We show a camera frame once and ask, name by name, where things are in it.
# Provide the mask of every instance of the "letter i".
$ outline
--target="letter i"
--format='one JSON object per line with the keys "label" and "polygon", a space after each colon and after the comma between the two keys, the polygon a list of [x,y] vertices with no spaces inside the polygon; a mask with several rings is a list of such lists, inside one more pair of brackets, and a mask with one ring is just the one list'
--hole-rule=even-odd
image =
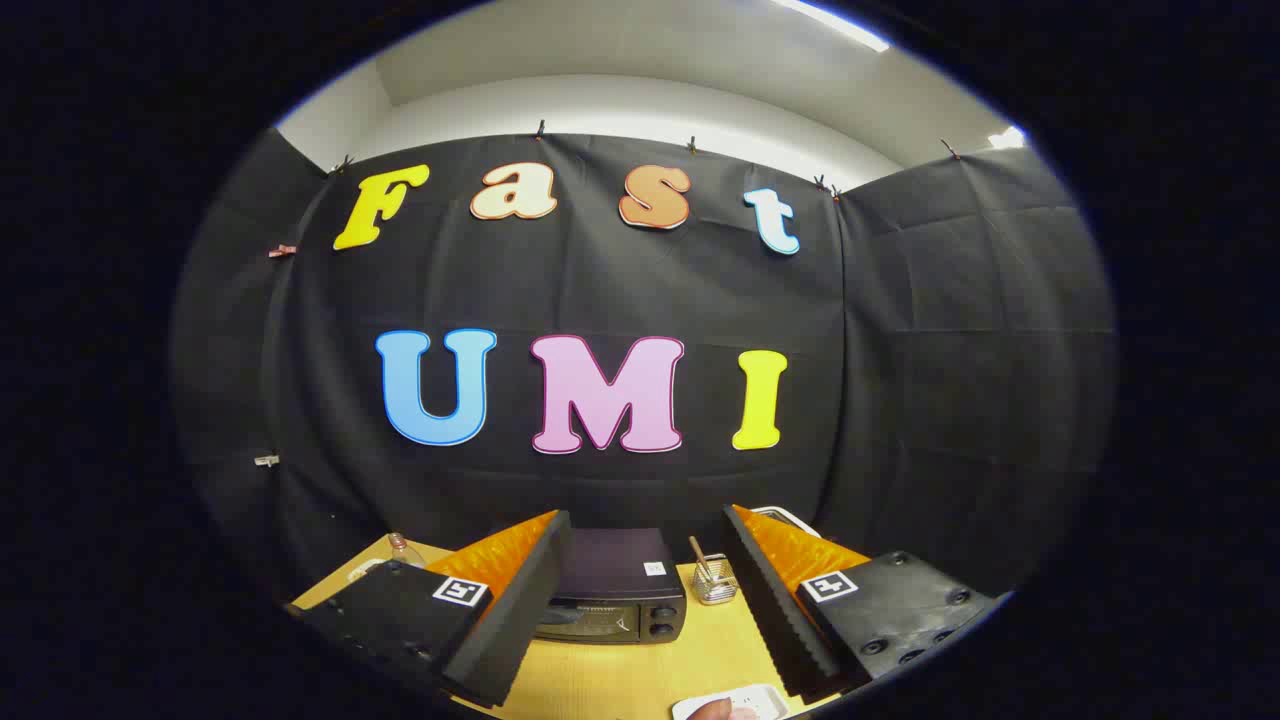
{"label": "letter i", "polygon": [[737,365],[746,373],[746,398],[742,401],[742,427],[733,433],[733,447],[773,447],[782,437],[773,419],[778,409],[778,377],[787,369],[787,357],[772,350],[749,350],[737,356]]}

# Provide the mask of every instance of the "letter u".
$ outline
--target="letter u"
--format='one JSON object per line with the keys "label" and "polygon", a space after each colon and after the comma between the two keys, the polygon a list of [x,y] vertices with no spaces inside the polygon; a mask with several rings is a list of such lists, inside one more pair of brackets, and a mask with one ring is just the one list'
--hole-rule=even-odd
{"label": "letter u", "polygon": [[421,445],[461,445],[475,437],[485,418],[484,359],[495,345],[498,336],[490,331],[468,328],[444,336],[444,347],[456,357],[458,405],[452,415],[438,418],[422,407],[419,361],[431,338],[413,331],[379,336],[374,347],[383,356],[383,402],[392,427]]}

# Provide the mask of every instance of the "clip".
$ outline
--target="clip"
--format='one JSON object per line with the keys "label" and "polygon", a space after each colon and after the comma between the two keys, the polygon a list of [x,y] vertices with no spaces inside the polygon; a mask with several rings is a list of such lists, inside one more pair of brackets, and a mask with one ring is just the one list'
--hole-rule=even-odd
{"label": "clip", "polygon": [[351,155],[343,155],[342,156],[342,163],[338,163],[333,168],[329,168],[329,174],[330,176],[340,176],[342,172],[346,170],[349,165],[351,165]]}

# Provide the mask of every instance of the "yellow letter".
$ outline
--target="yellow letter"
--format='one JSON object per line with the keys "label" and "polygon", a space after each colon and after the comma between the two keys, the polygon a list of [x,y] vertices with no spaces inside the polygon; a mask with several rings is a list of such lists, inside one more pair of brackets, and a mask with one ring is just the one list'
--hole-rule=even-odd
{"label": "yellow letter", "polygon": [[772,350],[749,350],[737,356],[746,373],[742,428],[733,433],[737,450],[760,450],[778,445],[782,433],[773,427],[778,409],[778,375],[787,369],[787,356]]}
{"label": "yellow letter", "polygon": [[[511,179],[513,182],[502,182]],[[481,220],[500,220],[509,215],[532,220],[556,209],[552,182],[556,172],[541,163],[512,163],[485,173],[490,186],[471,199],[471,214]]]}
{"label": "yellow letter", "polygon": [[374,220],[378,219],[379,210],[383,214],[383,222],[396,217],[396,211],[399,210],[407,192],[401,183],[421,187],[426,182],[428,174],[430,170],[426,165],[413,165],[403,170],[392,170],[365,178],[360,183],[360,197],[356,199],[356,206],[351,210],[351,217],[347,218],[347,229],[342,231],[333,241],[333,249],[346,250],[378,240],[378,227],[374,225]]}

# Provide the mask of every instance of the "white wall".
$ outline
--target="white wall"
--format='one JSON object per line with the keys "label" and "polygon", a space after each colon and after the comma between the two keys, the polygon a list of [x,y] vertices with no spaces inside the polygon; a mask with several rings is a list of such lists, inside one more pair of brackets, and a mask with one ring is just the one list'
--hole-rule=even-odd
{"label": "white wall", "polygon": [[696,136],[700,150],[805,179],[826,176],[826,184],[841,191],[902,169],[826,126],[740,95],[652,78],[582,74],[477,85],[407,102],[383,115],[355,143],[352,155],[362,160],[445,140],[532,133],[539,119],[547,120],[550,133],[678,145]]}
{"label": "white wall", "polygon": [[356,145],[392,110],[374,60],[329,83],[276,123],[294,147],[323,169],[343,155],[356,155]]}

